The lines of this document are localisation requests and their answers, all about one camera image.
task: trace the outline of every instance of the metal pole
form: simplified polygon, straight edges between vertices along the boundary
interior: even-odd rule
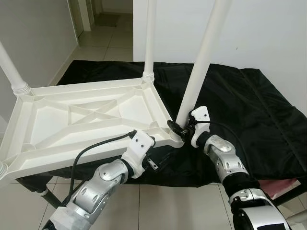
[[[176,123],[181,127],[186,125],[188,114],[194,109],[230,5],[231,0],[216,0],[211,10],[201,48],[196,58],[176,119]]]
[[[9,79],[12,90],[15,95],[19,94],[31,94],[31,89],[28,84],[22,79],[18,70],[14,66],[8,53],[0,42],[0,67],[3,69],[6,77]]]
[[[146,54],[143,81],[154,81],[154,29],[157,0],[148,0]]]

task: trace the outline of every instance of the black cloth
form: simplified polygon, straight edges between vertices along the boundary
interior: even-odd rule
[[[143,62],[75,60],[58,85],[140,78]],[[193,64],[155,62],[154,85],[173,120],[176,119]],[[210,120],[227,124],[242,141],[245,156],[227,130],[210,125],[212,133],[236,146],[237,155],[257,179],[305,178],[307,175],[307,119],[292,106],[258,69],[211,64],[195,108],[205,105]],[[145,172],[128,183],[198,187],[217,182],[212,162],[200,149],[153,149],[154,161],[168,165],[159,173]],[[77,179],[90,179],[104,159],[79,165]],[[71,167],[40,175],[69,177]]]

